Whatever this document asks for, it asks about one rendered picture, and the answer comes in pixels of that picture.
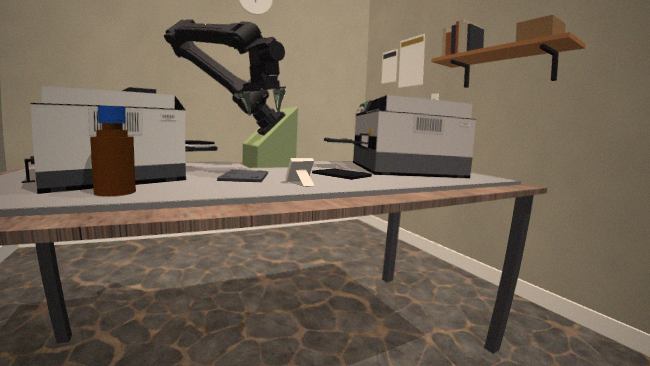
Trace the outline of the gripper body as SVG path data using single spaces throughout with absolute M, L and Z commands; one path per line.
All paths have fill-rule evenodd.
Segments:
M 248 87 L 251 87 L 251 88 L 248 88 Z M 268 83 L 268 82 L 265 82 L 265 81 L 263 81 L 263 82 L 245 83 L 245 84 L 243 84 L 243 88 L 244 88 L 244 90 L 238 91 L 238 93 L 247 92 L 247 91 L 248 92 L 249 91 L 250 92 L 252 92 L 252 91 L 260 91 L 260 88 L 263 88 L 263 90 L 283 89 L 283 88 L 286 88 L 286 86 L 280 87 L 280 82 L 278 80 L 276 83 Z

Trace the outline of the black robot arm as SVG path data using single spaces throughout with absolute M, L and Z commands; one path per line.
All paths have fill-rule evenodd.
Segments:
M 280 73 L 279 61 L 285 56 L 284 46 L 274 37 L 263 38 L 260 29 L 256 26 L 252 22 L 243 21 L 231 24 L 201 24 L 195 23 L 192 19 L 186 19 L 180 20 L 167 29 L 164 38 L 171 44 L 176 56 L 188 59 L 227 88 L 233 94 L 233 101 L 238 104 L 242 111 L 247 113 L 245 105 L 237 92 L 243 90 L 243 84 L 245 83 L 263 81 L 276 83 Z M 258 64 L 249 67 L 251 79 L 246 82 L 238 78 L 199 49 L 193 41 L 224 44 L 237 49 L 240 54 L 249 51 L 250 65 Z M 261 135 L 268 133 L 285 117 L 284 112 L 276 113 L 274 109 L 269 108 L 266 104 L 268 97 L 268 90 L 263 90 L 263 88 L 260 88 L 260 91 L 250 92 L 251 114 L 254 112 L 252 116 L 260 126 L 257 132 Z

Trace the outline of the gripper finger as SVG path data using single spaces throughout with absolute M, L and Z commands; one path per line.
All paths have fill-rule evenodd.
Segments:
M 276 105 L 277 112 L 280 112 L 280 107 L 281 107 L 281 103 L 282 103 L 283 97 L 285 95 L 285 92 L 286 92 L 286 88 L 273 90 L 274 100 L 275 100 L 275 105 Z
M 240 97 L 241 101 L 245 105 L 245 108 L 246 108 L 246 110 L 248 112 L 248 115 L 251 116 L 250 92 L 241 92 L 241 93 L 238 93 L 238 96 Z

